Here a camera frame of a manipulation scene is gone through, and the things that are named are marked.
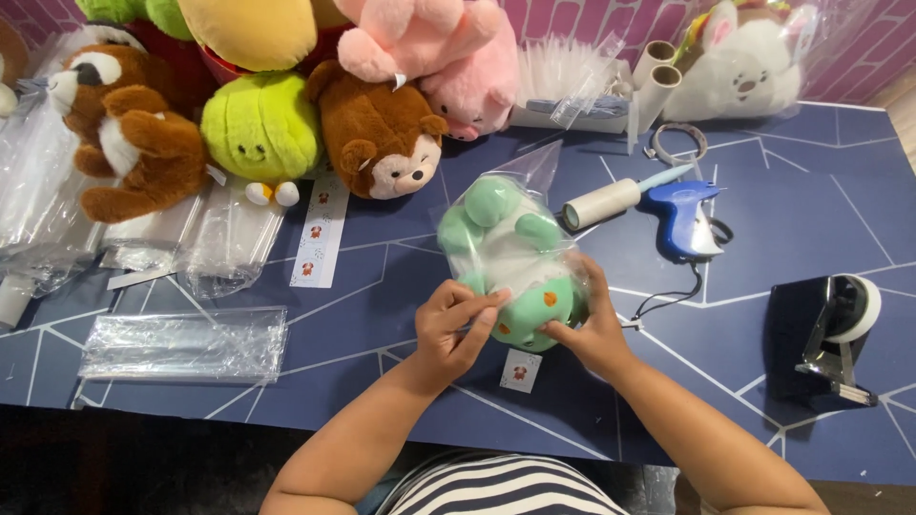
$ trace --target purple brick wall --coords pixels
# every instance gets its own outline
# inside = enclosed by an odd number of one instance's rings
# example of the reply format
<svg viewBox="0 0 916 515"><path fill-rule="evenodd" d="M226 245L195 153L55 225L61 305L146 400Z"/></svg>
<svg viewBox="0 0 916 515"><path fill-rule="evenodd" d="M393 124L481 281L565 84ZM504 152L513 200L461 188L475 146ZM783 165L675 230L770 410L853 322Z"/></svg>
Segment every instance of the purple brick wall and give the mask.
<svg viewBox="0 0 916 515"><path fill-rule="evenodd" d="M916 66L916 0L856 0L874 5L857 34L835 49L836 59L808 72L806 97L861 104ZM677 41L695 0L499 0L519 40L550 33L596 43L610 31L623 36L621 57L631 63L653 39ZM31 48L53 32L84 20L73 0L0 0L0 16L19 28Z"/></svg>

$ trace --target black cord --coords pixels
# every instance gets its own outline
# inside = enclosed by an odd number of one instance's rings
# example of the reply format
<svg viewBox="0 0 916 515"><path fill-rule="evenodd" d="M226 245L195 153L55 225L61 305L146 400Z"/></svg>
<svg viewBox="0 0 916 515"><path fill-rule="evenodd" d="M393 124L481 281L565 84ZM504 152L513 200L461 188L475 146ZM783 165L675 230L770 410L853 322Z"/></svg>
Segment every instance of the black cord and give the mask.
<svg viewBox="0 0 916 515"><path fill-rule="evenodd" d="M642 318L643 316L645 316L646 313L648 313L648 312L650 312L650 311L652 311L652 310L657 310L658 308L663 308L663 307L665 307L665 306L670 306L670 305L672 305L672 304L677 304L678 302L687 301L688 299L692 299L693 297L695 297L696 294L699 293L700 290L703 289L703 276L701 276L701 275L700 275L700 272L696 269L696 261L691 261L691 262L690 262L690 270L693 272L693 276L696 277L696 284L693 286L693 290L690 290L690 291L665 291L664 293L656 293L656 294L654 294L654 295L648 297L646 300L644 300L644 301L639 305L639 307L636 309L636 314L633 315L633 318L631 318L630 320L635 322L636 320L639 320L640 318ZM646 307L646 302L649 302L649 301L651 301L652 299L654 299L654 298L656 298L656 297L659 297L659 296L661 296L661 295L684 295L684 297L681 297L681 298L679 298L679 299L676 300L676 301L664 302L663 304L659 304L659 305L657 305L657 306L652 306L651 308L648 308L648 309L647 309L646 311L644 311L644 312L642 311L642 308Z"/></svg>

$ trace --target desk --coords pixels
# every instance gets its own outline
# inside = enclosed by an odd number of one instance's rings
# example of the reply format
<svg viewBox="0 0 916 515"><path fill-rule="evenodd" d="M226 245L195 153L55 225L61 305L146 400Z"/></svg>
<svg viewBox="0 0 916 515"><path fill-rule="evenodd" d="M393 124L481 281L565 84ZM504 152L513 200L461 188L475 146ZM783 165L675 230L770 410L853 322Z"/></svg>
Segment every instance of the desk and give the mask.
<svg viewBox="0 0 916 515"><path fill-rule="evenodd" d="M635 352L784 455L808 478L916 485L916 178L881 111L806 104L763 126L702 124L710 149L703 177L727 188L714 214L736 232L692 301L647 315L628 332ZM93 269L0 335L0 402L104 406L159 415L318 429L415 345L414 310L449 277L430 209L453 201L481 172L559 137L513 128L474 143L446 142L435 178L409 198L351 198L333 288L287 286L303 208L289 212L270 263L250 290L195 301L181 277L104 290ZM623 137L564 137L550 208L625 177L665 166L626 155ZM664 136L666 148L692 149ZM640 139L638 148L647 144ZM309 198L303 192L303 198ZM630 210L576 235L605 268L617 310L642 298L689 290L692 274L661 258L658 221ZM873 409L817 416L768 400L761 350L772 285L839 272L866 274L884 289L884 309L856 366L882 394ZM80 382L82 342L99 312L162 312L289 306L289 346L276 384L170 385ZM624 401L566 349L545 353L534 391L497 383L507 346L491 341L474 368L436 400L412 440L519 452L668 464Z"/></svg>

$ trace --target tag gun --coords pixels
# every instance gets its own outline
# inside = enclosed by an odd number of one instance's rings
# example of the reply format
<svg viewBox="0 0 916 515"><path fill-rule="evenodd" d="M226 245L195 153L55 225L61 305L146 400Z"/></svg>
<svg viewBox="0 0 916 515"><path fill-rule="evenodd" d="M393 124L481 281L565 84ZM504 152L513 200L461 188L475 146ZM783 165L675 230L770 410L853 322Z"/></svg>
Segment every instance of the tag gun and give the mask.
<svg viewBox="0 0 916 515"><path fill-rule="evenodd" d="M709 181L673 182L643 194L642 205L662 220L662 251L671 258L710 258L724 251L733 233L726 225L703 212L703 201L714 198L719 189ZM724 236L713 233L713 226Z"/></svg>

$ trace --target finger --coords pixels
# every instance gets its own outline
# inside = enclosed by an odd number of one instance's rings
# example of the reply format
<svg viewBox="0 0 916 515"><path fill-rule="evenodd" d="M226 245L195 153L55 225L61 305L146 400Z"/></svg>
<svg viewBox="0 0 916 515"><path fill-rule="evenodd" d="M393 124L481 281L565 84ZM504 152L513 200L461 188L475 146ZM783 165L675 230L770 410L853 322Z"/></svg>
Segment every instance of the finger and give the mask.
<svg viewBox="0 0 916 515"><path fill-rule="evenodd" d="M490 337L490 332L493 331L493 326L496 324L497 315L498 310L495 307L484 308L477 315L474 324L471 325L471 329L468 330L464 339L452 351L452 356L462 360L468 366L472 365L480 354L480 349L484 348L487 338Z"/></svg>
<svg viewBox="0 0 916 515"><path fill-rule="evenodd" d="M610 302L611 297L607 292L607 277L605 277L605 271L594 262L594 259L591 259L582 252L573 253L573 258L582 265L585 274L588 276L591 301Z"/></svg>
<svg viewBox="0 0 916 515"><path fill-rule="evenodd" d="M454 304L464 301L470 301L474 298L474 292L454 279L448 279L439 285L430 296L426 304L435 311L445 311Z"/></svg>
<svg viewBox="0 0 916 515"><path fill-rule="evenodd" d="M556 320L545 323L538 330L572 350L575 350L581 341L578 331Z"/></svg>
<svg viewBox="0 0 916 515"><path fill-rule="evenodd" d="M481 295L480 297L474 297L470 301L461 302L442 314L442 326L446 331L454 331L468 323L472 317L477 316L484 308L498 307L509 298L510 294L511 291L504 288L489 295Z"/></svg>

